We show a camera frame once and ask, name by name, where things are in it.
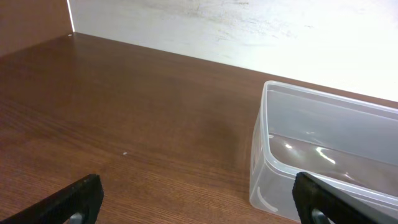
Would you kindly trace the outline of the clear plastic container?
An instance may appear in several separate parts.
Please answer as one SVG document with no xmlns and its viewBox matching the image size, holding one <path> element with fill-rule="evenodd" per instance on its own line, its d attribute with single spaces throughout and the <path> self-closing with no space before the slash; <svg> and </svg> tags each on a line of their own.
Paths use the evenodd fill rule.
<svg viewBox="0 0 398 224">
<path fill-rule="evenodd" d="M 292 189 L 299 172 L 396 217 L 397 110 L 265 82 L 252 137 L 251 205 L 298 220 Z"/>
</svg>

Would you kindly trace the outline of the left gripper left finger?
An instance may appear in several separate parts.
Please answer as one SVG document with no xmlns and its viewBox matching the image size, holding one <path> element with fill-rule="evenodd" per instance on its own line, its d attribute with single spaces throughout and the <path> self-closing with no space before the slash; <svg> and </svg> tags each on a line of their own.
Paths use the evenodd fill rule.
<svg viewBox="0 0 398 224">
<path fill-rule="evenodd" d="M 104 190 L 98 174 L 89 174 L 18 212 L 1 224 L 89 223 L 97 221 Z"/>
</svg>

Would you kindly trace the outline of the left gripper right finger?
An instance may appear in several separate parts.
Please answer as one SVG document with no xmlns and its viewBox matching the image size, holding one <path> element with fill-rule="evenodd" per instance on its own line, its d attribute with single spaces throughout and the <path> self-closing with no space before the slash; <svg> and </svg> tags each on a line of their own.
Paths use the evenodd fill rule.
<svg viewBox="0 0 398 224">
<path fill-rule="evenodd" d="M 296 175 L 292 195 L 302 224 L 397 224 L 397 219 L 307 172 Z"/>
</svg>

